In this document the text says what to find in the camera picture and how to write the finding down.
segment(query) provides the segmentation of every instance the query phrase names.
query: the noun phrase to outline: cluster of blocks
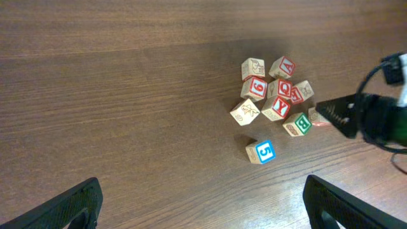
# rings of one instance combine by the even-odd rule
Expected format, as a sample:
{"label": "cluster of blocks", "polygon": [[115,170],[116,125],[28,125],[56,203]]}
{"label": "cluster of blocks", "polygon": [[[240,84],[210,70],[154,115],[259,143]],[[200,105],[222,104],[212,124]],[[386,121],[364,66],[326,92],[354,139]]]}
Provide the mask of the cluster of blocks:
{"label": "cluster of blocks", "polygon": [[[248,58],[242,64],[242,80],[244,81],[241,98],[245,99],[230,111],[230,114],[239,125],[250,124],[260,113],[270,121],[278,121],[286,118],[290,103],[300,104],[314,95],[309,82],[302,81],[293,85],[288,79],[293,75],[295,63],[287,57],[276,60],[268,74],[273,80],[267,83],[264,78],[265,61],[261,59]],[[261,111],[254,104],[266,98]],[[311,126],[327,125],[325,120],[315,108],[310,108],[309,117],[304,113],[292,114],[282,126],[292,137],[304,136]],[[246,147],[252,163],[266,163],[275,158],[274,149],[270,140],[255,142]]]}

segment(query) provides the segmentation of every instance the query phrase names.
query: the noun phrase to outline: block with drawing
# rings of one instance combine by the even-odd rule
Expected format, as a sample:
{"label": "block with drawing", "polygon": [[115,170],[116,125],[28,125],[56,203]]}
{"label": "block with drawing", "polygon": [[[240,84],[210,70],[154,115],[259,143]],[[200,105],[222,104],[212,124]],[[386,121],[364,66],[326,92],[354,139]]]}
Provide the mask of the block with drawing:
{"label": "block with drawing", "polygon": [[288,101],[280,96],[275,96],[267,99],[261,112],[271,121],[277,121],[284,119],[288,111],[290,110],[290,104]]}
{"label": "block with drawing", "polygon": [[259,114],[260,111],[250,99],[237,104],[230,114],[239,123],[239,125],[250,124]]}
{"label": "block with drawing", "polygon": [[251,163],[264,164],[275,158],[273,144],[270,140],[250,144],[246,146],[246,152]]}
{"label": "block with drawing", "polygon": [[304,113],[296,113],[291,115],[282,126],[291,137],[298,137],[307,134],[312,124]]}
{"label": "block with drawing", "polygon": [[242,80],[246,81],[252,76],[266,77],[265,61],[261,59],[248,58],[242,64]]}
{"label": "block with drawing", "polygon": [[318,111],[315,110],[315,108],[308,109],[308,119],[312,125],[317,127],[323,127],[331,124],[331,122],[326,120],[320,113],[318,113]]}
{"label": "block with drawing", "polygon": [[266,97],[267,82],[257,77],[252,77],[243,83],[241,98],[250,98],[253,102],[260,101]]}
{"label": "block with drawing", "polygon": [[297,83],[291,90],[291,102],[293,104],[300,104],[314,95],[314,91],[311,88],[308,80],[304,80],[301,83]]}
{"label": "block with drawing", "polygon": [[281,57],[276,60],[270,68],[268,74],[273,78],[290,78],[295,70],[295,64],[287,57]]}
{"label": "block with drawing", "polygon": [[274,96],[281,96],[283,99],[291,99],[291,89],[293,84],[290,81],[277,79],[268,84],[267,99]]}

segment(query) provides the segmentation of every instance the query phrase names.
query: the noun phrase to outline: natural wood block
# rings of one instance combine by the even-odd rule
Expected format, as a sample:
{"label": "natural wood block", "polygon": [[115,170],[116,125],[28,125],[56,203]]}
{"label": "natural wood block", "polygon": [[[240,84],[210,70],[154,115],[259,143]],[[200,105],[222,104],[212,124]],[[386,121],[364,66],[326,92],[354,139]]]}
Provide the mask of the natural wood block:
{"label": "natural wood block", "polygon": [[315,108],[308,109],[308,119],[310,120],[312,125],[315,125],[317,127],[323,127],[331,124],[331,122],[326,120],[326,118],[318,113]]}
{"label": "natural wood block", "polygon": [[242,64],[242,80],[245,81],[251,76],[260,78],[266,77],[265,61],[261,59],[248,58]]}
{"label": "natural wood block", "polygon": [[251,163],[264,164],[275,158],[273,144],[270,140],[250,144],[246,146],[246,152]]}
{"label": "natural wood block", "polygon": [[291,102],[293,104],[300,104],[314,95],[314,91],[311,88],[308,80],[304,80],[301,83],[297,83],[291,90]]}
{"label": "natural wood block", "polygon": [[250,99],[246,99],[240,104],[237,104],[237,106],[230,111],[230,114],[237,123],[242,126],[250,124],[260,114],[260,111]]}
{"label": "natural wood block", "polygon": [[252,77],[243,83],[241,98],[250,98],[253,102],[260,101],[265,98],[267,82],[257,77]]}
{"label": "natural wood block", "polygon": [[288,79],[293,75],[294,70],[294,62],[283,56],[273,63],[268,74],[274,78]]}
{"label": "natural wood block", "polygon": [[291,137],[304,136],[312,124],[304,113],[291,115],[282,125]]}
{"label": "natural wood block", "polygon": [[271,121],[277,121],[284,119],[288,111],[290,110],[290,104],[288,101],[280,96],[275,96],[267,99],[261,112]]}
{"label": "natural wood block", "polygon": [[274,96],[281,96],[283,99],[291,99],[291,89],[293,83],[287,80],[277,79],[268,84],[267,99]]}

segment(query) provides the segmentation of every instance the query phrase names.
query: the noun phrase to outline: toy block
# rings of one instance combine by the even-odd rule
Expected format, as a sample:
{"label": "toy block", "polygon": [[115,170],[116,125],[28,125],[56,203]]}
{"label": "toy block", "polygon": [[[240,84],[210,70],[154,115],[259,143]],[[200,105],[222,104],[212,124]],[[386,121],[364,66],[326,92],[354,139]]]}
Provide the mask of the toy block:
{"label": "toy block", "polygon": [[270,68],[268,74],[273,78],[290,78],[295,70],[295,64],[293,61],[289,60],[287,57],[281,57],[276,60],[272,67]]}
{"label": "toy block", "polygon": [[270,140],[250,144],[246,146],[246,152],[251,163],[264,164],[275,158],[273,144]]}
{"label": "toy block", "polygon": [[312,124],[304,113],[291,115],[282,126],[291,137],[304,136],[311,129]]}
{"label": "toy block", "polygon": [[259,114],[260,111],[250,99],[237,104],[230,114],[236,119],[239,125],[250,124]]}
{"label": "toy block", "polygon": [[257,77],[252,77],[243,83],[241,98],[250,98],[253,102],[260,101],[266,97],[267,82]]}
{"label": "toy block", "polygon": [[288,111],[290,110],[290,104],[288,101],[280,96],[275,96],[267,99],[265,105],[261,109],[263,115],[265,115],[271,121],[277,121],[284,119]]}
{"label": "toy block", "polygon": [[267,90],[267,99],[274,96],[281,96],[283,99],[291,99],[291,89],[293,83],[287,80],[277,79],[269,82]]}
{"label": "toy block", "polygon": [[312,90],[310,83],[308,80],[305,80],[293,86],[293,89],[291,90],[291,102],[293,104],[300,104],[311,98],[313,95],[314,91]]}
{"label": "toy block", "polygon": [[308,119],[312,125],[317,127],[323,127],[331,124],[331,122],[326,120],[320,113],[318,113],[318,111],[315,110],[315,108],[308,109]]}
{"label": "toy block", "polygon": [[251,76],[266,77],[265,61],[261,59],[248,58],[242,64],[242,80],[246,81]]}

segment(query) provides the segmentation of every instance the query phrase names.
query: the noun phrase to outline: letter cube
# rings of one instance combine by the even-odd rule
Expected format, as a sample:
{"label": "letter cube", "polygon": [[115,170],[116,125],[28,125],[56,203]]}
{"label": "letter cube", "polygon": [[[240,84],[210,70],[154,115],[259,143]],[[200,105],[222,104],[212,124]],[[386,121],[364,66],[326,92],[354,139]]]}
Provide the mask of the letter cube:
{"label": "letter cube", "polygon": [[260,101],[265,98],[267,82],[257,77],[252,77],[243,83],[241,98],[250,98],[253,102]]}
{"label": "letter cube", "polygon": [[242,80],[246,81],[251,76],[266,77],[265,61],[261,59],[248,58],[242,64]]}
{"label": "letter cube", "polygon": [[291,137],[304,136],[311,129],[312,124],[304,113],[291,115],[282,126]]}
{"label": "letter cube", "polygon": [[283,99],[291,99],[291,88],[293,83],[287,80],[277,79],[268,84],[267,99],[274,96],[281,96]]}
{"label": "letter cube", "polygon": [[293,75],[294,70],[294,62],[289,60],[287,57],[281,57],[273,63],[268,74],[276,79],[288,79]]}
{"label": "letter cube", "polygon": [[317,127],[323,127],[331,124],[331,122],[326,120],[320,113],[318,113],[318,111],[315,110],[315,108],[308,109],[308,119],[312,125]]}
{"label": "letter cube", "polygon": [[273,144],[270,140],[250,144],[246,146],[246,152],[251,163],[264,164],[275,158]]}
{"label": "letter cube", "polygon": [[291,102],[293,104],[300,104],[314,95],[308,80],[302,81],[293,86],[291,90]]}
{"label": "letter cube", "polygon": [[259,114],[260,111],[250,99],[237,104],[230,114],[235,118],[239,125],[250,124]]}
{"label": "letter cube", "polygon": [[263,115],[265,115],[271,121],[277,121],[284,119],[288,111],[290,110],[290,104],[288,101],[280,96],[275,96],[267,99],[265,105],[261,109]]}

